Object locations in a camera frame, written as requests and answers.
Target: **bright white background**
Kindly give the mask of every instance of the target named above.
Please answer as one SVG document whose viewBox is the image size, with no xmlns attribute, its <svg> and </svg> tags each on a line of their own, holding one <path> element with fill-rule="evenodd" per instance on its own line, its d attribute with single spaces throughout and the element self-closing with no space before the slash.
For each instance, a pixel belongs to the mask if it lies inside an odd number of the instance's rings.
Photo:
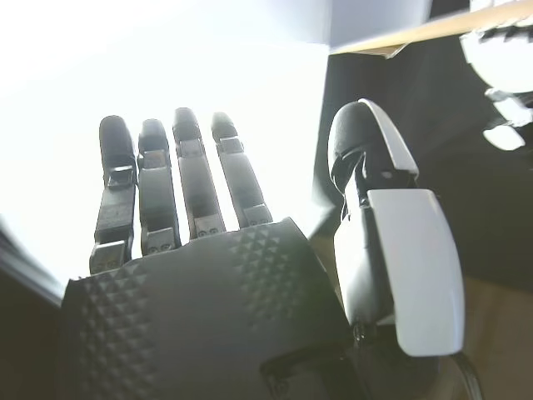
<svg viewBox="0 0 533 400">
<path fill-rule="evenodd" d="M 311 232 L 329 12 L 326 0 L 2 2 L 3 221 L 60 281 L 86 275 L 102 195 L 100 120 L 122 116 L 137 139 L 142 120 L 159 118 L 173 145 L 173 110 L 190 107 L 228 227 L 237 225 L 209 129 L 219 110 L 236 124 L 274 218 Z"/>
</svg>

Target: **brown floor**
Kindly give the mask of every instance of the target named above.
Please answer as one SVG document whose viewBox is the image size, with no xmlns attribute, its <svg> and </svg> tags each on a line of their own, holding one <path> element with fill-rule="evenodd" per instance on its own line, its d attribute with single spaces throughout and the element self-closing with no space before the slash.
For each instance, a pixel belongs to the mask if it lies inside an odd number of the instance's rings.
<svg viewBox="0 0 533 400">
<path fill-rule="evenodd" d="M 332 240 L 314 237 L 312 246 L 338 292 Z M 533 398 L 533 294 L 471 277 L 464 278 L 464 352 L 473 362 L 486 400 Z M 427 399 L 466 399 L 460 375 L 445 360 Z"/>
</svg>

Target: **textured palm pad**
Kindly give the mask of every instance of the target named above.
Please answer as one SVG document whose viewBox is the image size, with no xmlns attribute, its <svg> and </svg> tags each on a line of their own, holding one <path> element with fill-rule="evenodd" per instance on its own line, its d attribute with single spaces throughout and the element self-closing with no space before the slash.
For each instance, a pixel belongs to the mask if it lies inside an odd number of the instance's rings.
<svg viewBox="0 0 533 400">
<path fill-rule="evenodd" d="M 327 275 L 290 219 L 205 237 L 68 284 L 61 399 L 268 399 L 262 368 L 349 346 Z"/>
</svg>

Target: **dark background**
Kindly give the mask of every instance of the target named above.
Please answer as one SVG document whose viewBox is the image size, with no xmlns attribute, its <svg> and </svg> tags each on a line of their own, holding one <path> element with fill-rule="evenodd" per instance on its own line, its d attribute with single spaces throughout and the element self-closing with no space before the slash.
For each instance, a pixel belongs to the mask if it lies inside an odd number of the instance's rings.
<svg viewBox="0 0 533 400">
<path fill-rule="evenodd" d="M 437 0 L 432 14 L 467 7 L 467 0 Z M 464 273 L 531 291 L 533 165 L 521 152 L 502 152 L 481 135 L 498 117 L 485 90 L 457 37 L 414 43 L 391 60 L 330 57 L 315 189 L 340 206 L 327 172 L 329 128 L 340 107 L 369 98 L 406 140 L 421 170 L 419 184 L 439 196 Z M 331 237 L 337 224 L 338 210 L 318 235 Z M 54 398 L 58 310 L 2 272 L 0 293 L 0 400 Z"/>
</svg>

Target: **pyramid-patterned texture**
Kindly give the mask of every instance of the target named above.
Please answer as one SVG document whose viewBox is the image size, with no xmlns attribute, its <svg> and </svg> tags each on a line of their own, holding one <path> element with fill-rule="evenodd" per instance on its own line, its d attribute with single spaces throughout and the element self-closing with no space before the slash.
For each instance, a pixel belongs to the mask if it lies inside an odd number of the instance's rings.
<svg viewBox="0 0 533 400">
<path fill-rule="evenodd" d="M 154 345 L 136 264 L 95 275 L 83 283 L 86 301 L 80 331 L 82 392 L 92 399 L 159 398 L 154 384 Z"/>
<path fill-rule="evenodd" d="M 257 225 L 232 235 L 235 269 L 247 296 L 252 328 L 258 323 L 292 318 L 306 301 L 301 288 L 302 265 L 276 236 L 274 229 Z"/>
</svg>

